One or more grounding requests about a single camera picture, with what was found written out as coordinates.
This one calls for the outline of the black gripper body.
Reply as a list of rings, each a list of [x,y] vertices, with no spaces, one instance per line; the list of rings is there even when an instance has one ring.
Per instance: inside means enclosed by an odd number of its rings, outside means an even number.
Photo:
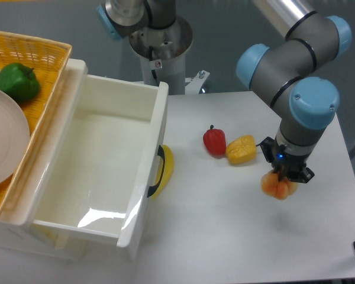
[[[276,139],[271,137],[266,137],[259,146],[264,158],[272,168],[279,169],[279,172],[283,171],[285,178],[291,182],[308,183],[315,176],[315,173],[306,166],[310,153],[305,155],[291,154],[286,146],[278,145]]]

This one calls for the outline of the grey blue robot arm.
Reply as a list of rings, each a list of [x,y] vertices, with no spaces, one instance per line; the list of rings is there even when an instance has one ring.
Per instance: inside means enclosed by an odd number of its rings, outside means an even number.
[[[337,88],[313,73],[350,47],[351,29],[344,19],[323,17],[306,1],[254,4],[285,41],[276,49],[249,47],[235,72],[281,118],[276,136],[261,142],[266,161],[280,179],[307,183],[314,173],[306,161],[340,103]],[[129,39],[146,84],[164,82],[172,95],[187,93],[185,56],[193,32],[177,15],[175,1],[106,1],[96,11],[114,40]]]

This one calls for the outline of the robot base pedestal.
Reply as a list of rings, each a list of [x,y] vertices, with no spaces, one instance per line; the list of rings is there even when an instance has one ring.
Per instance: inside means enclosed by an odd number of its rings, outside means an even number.
[[[170,27],[162,30],[145,27],[130,35],[129,42],[140,59],[146,85],[165,82],[170,95],[185,93],[185,57],[193,42],[193,32],[184,18],[177,16]]]

